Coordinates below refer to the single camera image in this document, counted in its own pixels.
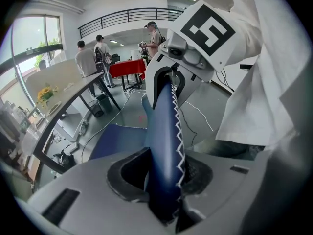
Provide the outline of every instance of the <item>man in gray shirt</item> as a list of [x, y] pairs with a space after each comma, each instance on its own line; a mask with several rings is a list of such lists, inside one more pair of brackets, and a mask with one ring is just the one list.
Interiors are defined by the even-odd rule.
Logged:
[[[83, 77], [98, 73], [99, 71], [97, 70], [95, 63], [96, 56], [93, 50], [86, 49], [84, 41], [78, 41], [77, 47], [79, 52], [75, 56], [75, 61], [78, 68], [81, 70]], [[101, 93], [104, 93], [103, 86], [105, 86], [105, 84], [102, 84], [101, 82], [102, 80], [100, 79], [100, 82], [95, 82], [95, 84], [99, 87]], [[92, 96], [96, 97], [93, 84], [89, 86], [89, 90]]]

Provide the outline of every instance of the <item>backpack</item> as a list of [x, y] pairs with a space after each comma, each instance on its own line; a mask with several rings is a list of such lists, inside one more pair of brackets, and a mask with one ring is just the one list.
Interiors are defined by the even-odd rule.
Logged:
[[164, 43], [166, 41], [166, 38], [161, 35], [160, 30], [159, 30], [159, 33], [160, 33], [160, 36], [161, 36], [161, 44], [162, 44], [162, 43]]
[[109, 58], [107, 58], [107, 56], [101, 51], [101, 49], [99, 47], [97, 47], [94, 50], [95, 54], [96, 54], [96, 63], [98, 62], [102, 62], [104, 64], [110, 64], [111, 62], [109, 62]]

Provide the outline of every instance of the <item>trash bin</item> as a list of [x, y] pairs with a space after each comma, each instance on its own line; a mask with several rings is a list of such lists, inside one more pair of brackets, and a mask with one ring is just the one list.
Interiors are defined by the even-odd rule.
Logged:
[[108, 114], [109, 112], [112, 111], [112, 105], [110, 103], [110, 100], [107, 95], [100, 95], [96, 97], [96, 99], [99, 101], [99, 104], [104, 111], [105, 114]]
[[91, 113], [96, 117], [99, 118], [103, 115], [103, 111], [101, 110], [101, 107], [99, 105], [98, 100], [91, 101], [88, 106], [90, 107]]

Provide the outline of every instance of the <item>tree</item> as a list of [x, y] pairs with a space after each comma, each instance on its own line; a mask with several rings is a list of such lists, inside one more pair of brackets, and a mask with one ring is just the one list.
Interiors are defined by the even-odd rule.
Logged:
[[[48, 45], [57, 45], [58, 43], [59, 43], [59, 40], [54, 37], [54, 38], [52, 39], [52, 41], [49, 41], [49, 42], [48, 42]], [[38, 48], [39, 48], [39, 47], [43, 47], [43, 46], [45, 46], [45, 43], [42, 42], [42, 41], [40, 41], [40, 43], [39, 43], [39, 45], [38, 45]], [[51, 58], [53, 59], [53, 58], [54, 58], [54, 51], [50, 52], [50, 55], [51, 55]], [[42, 57], [43, 57], [43, 54], [41, 54], [41, 55], [39, 55], [39, 56], [36, 57], [35, 67], [38, 67], [39, 62], [41, 61]]]

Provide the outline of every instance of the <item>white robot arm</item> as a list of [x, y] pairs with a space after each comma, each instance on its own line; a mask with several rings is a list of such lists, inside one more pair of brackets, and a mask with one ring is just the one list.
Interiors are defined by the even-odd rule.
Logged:
[[199, 1], [173, 22], [173, 36], [159, 46], [146, 69], [147, 97], [153, 109], [165, 74], [179, 78], [176, 95], [180, 107], [202, 80], [210, 81], [215, 71], [251, 55], [246, 50], [251, 34], [241, 23], [225, 19], [228, 14]]

